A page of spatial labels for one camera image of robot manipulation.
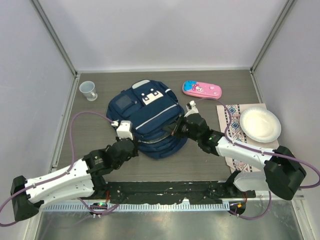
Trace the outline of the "navy blue student backpack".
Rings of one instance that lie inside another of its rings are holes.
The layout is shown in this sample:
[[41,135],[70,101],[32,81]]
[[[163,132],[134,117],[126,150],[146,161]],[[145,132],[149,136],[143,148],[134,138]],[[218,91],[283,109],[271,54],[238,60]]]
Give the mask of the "navy blue student backpack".
[[123,90],[108,104],[106,117],[112,121],[130,121],[138,149],[155,160],[178,152],[187,142],[163,130],[185,111],[175,93],[163,82],[143,79]]

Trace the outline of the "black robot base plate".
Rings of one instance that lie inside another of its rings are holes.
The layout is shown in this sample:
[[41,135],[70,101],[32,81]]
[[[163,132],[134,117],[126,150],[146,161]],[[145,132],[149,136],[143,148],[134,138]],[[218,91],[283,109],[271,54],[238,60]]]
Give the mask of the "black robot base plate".
[[218,181],[108,182],[83,200],[109,200],[112,204],[173,205],[188,199],[192,205],[220,204],[225,199],[255,198],[253,190],[242,192]]

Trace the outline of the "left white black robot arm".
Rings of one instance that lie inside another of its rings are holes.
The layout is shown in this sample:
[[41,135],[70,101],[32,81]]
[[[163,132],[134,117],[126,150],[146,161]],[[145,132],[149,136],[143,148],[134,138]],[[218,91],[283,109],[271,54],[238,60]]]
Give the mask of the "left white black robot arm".
[[138,142],[118,138],[113,145],[91,151],[72,166],[35,178],[15,177],[10,190],[15,221],[32,218],[53,203],[77,198],[102,199],[108,189],[104,176],[136,156]]

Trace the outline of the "pink cartoon pencil case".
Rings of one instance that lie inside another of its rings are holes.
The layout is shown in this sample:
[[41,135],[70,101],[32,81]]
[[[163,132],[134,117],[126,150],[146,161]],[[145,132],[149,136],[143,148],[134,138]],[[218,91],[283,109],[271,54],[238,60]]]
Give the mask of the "pink cartoon pencil case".
[[197,98],[219,99],[222,96],[222,89],[220,86],[213,83],[194,80],[185,81],[182,86],[182,92],[186,95]]

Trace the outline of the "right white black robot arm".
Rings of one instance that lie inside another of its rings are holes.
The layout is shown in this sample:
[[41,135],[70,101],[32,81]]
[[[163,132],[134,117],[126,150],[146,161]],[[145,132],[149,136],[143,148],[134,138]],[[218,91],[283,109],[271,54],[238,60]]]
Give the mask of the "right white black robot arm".
[[239,160],[257,168],[258,172],[236,174],[234,180],[226,184],[226,193],[233,198],[246,191],[270,191],[283,200],[292,200],[307,175],[288,148],[261,148],[230,140],[226,134],[210,129],[198,113],[187,117],[180,115],[162,129],[173,137],[197,142],[205,153]]

